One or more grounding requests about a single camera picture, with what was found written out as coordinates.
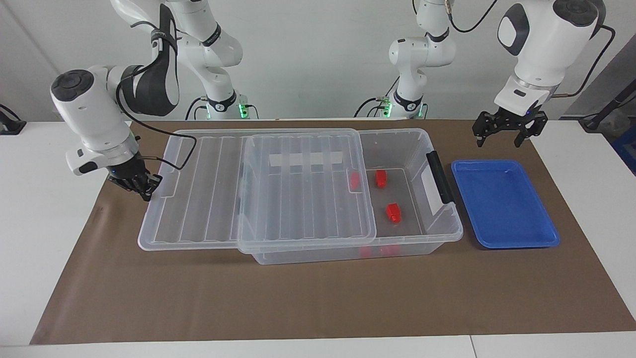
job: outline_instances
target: black handle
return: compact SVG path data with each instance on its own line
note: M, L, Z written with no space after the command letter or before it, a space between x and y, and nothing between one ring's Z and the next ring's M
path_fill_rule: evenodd
M433 173L433 179L435 179L435 185L437 185L441 202L444 204L448 204L451 201L454 202L455 199L453 198L453 193L450 191L450 185L444 174L444 167L439 161L437 151L433 150L431 153L428 153L426 159L428 159L429 165L431 166L431 172Z

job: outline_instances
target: blue tray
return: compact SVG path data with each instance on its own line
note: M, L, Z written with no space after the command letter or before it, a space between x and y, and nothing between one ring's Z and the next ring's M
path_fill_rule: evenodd
M452 164L477 240L487 248L553 247L560 242L536 190L516 161Z

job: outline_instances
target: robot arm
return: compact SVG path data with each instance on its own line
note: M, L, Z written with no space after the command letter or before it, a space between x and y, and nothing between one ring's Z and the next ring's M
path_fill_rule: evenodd
M389 50L400 75L397 89L389 94L391 117L414 117L422 106L427 81L422 69L446 66L455 58L444 0L421 0L417 23L425 31L423 38L396 40Z
M240 43L216 22L207 0L172 3L181 30L179 61L201 80L207 96L208 112L214 119L247 118L247 98L232 85L223 67L238 65L243 59Z
M158 21L155 15L156 7L161 2L157 0L111 0L113 8L119 16L130 25L139 22L156 24ZM229 74L223 69L223 67L236 66L242 60L243 49L240 43L227 34L216 22L207 0L167 0L167 2L170 3L172 13L179 23L179 30L182 32L178 56L176 48L174 56L172 53L170 54L169 63L174 64L175 68L174 76L172 76L171 69L169 71L170 77L165 83L167 94L171 99L176 97L178 102L179 87L176 78L176 61L173 58L175 57L178 62L192 70L202 82L207 96L208 110L213 119L247 118L248 113L243 107L247 98L241 96L233 88ZM114 77L117 78L122 74L119 70ZM137 113L151 114L145 111Z
M499 43L518 59L515 72L495 98L499 110L482 112L473 125L477 145L499 131L519 131L515 146L541 134L550 100L605 18L602 0L525 0L506 12Z
M202 79L209 102L221 118L247 117L230 78L221 68L240 62L242 50L212 17L207 0L173 1L184 31L188 56L177 56L177 27L170 8L156 0L111 0L117 13L132 27L142 25L151 35L153 60L142 66L93 66L68 71L51 86L53 103L69 127L81 138L70 150L67 163L83 175L108 168L108 180L149 201L162 178L152 175L139 153L137 138L113 101L121 91L127 111L165 116L179 102L177 60L182 60Z
M53 82L51 97L62 118L81 138L80 147L66 153L73 173L108 168L108 180L149 201L162 178L146 169L137 138L123 121L103 79L84 69L68 71Z

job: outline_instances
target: plastic lid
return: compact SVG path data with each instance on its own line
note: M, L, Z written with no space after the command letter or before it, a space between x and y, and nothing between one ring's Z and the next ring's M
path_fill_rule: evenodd
M243 152L241 252L373 241L375 220L357 131L257 134L245 141Z
M245 161L244 158L246 158L246 142L269 142L270 140L260 137L267 135L273 138L271 134L280 136L280 142L289 143L290 146L301 145L301 148L305 148L307 143L311 144L308 147L311 166L308 183L313 183L315 189L312 187L312 192L309 192L309 194L312 194L313 190L316 193L320 193L321 190L324 191L326 189L325 182L321 182L322 184L319 186L320 178L317 178L319 163L323 163L324 166L326 161L330 163L328 168L336 171L336 174L332 175L332 180L335 180L335 183L339 185L338 188L342 188L342 181L345 180L342 175L339 175L339 170L346 166L349 170L346 181L351 183L354 190L352 192L347 191L346 195L338 197L335 202L337 205L346 204L346 206L339 206L334 209L333 207L336 204L331 204L332 209L330 210L333 215L327 215L326 213L319 215L318 211L313 211L311 215L307 216L307 221L305 221L305 216L302 215L302 238L294 235L284 236L280 234L279 236L277 234L277 240L268 239L268 242L263 243L263 248L260 248L261 245L258 245L258 242L250 242L244 245L244 250L259 252L272 252L285 250L285 248L296 250L293 245L290 245L291 238L299 239L297 242L303 243L303 245L305 242L310 242L308 247L314 248L319 247L322 242L310 239L323 239L324 241L333 242L334 245L340 245L344 242L344 245L348 246L350 242L351 245L360 242L368 243L375 237L375 221L373 220L370 197L368 195L369 190L362 158L362 146L356 131L352 129L197 129L178 132L197 137L198 145L190 159L190 163L181 171L176 171L164 164L161 165L158 174L163 176L163 181L153 194L139 233L138 244L143 250L237 248L239 206L244 204L244 201L239 198L239 182L241 182L244 174L242 166ZM317 136L316 138L322 139L311 140L309 139L311 136ZM328 143L329 155L327 158L322 156L323 142ZM163 157L172 162L183 162L190 148L191 141L170 137ZM296 148L299 147L289 147L290 150L296 150ZM252 148L248 152L251 155L257 154L256 148ZM302 162L305 154L301 154L301 152L293 152L292 154L290 152L289 162L287 162L287 159L283 161L282 155L276 155L273 152L270 154L273 154L271 156L272 164L278 165L273 168L278 168L279 170L288 168L290 182L296 183L298 181L297 174L303 171L303 166L292 166L292 161ZM335 188L336 186L333 187L334 194L331 195L334 200L336 199ZM298 205L299 202L303 203L303 201L299 201L299 198L292 200L290 196L292 192L293 190L287 191L285 196L279 195L281 199L283 197L290 199L289 205L291 206L287 205L285 206L286 208L294 208L294 211L297 211L293 215L285 211L285 217L290 216L297 220L303 209L297 210L294 205ZM301 197L303 200L306 194L303 193ZM249 197L245 196L245 194L242 195L242 198L249 200ZM357 199L355 206L352 204L352 198ZM316 210L322 209L323 212L326 212L325 208L326 204L323 206L316 202ZM344 220L351 220L350 225L355 226L355 228L349 227L349 224L346 224ZM305 222L307 225L312 224L315 226L315 232L311 236L305 237ZM281 225L280 219L277 225L280 227L281 233L287 232L287 226ZM345 237L343 240L332 237L334 229L336 234L342 233L350 237ZM268 230L265 233L269 234L270 238L273 237L272 226ZM253 237L252 239L252 241L256 241L261 238ZM277 242L282 244L280 248L277 246Z

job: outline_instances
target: table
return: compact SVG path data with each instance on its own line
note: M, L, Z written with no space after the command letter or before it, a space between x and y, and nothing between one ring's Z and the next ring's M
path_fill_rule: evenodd
M30 123L20 136L0 137L2 346L28 345L104 182L103 171L76 177L68 170L64 153L77 141L61 122ZM586 134L576 122L549 122L532 141L636 317L636 178L601 135ZM206 357L318 357L326 353L337 357L633 357L636 332L0 348L2 357L184 353Z

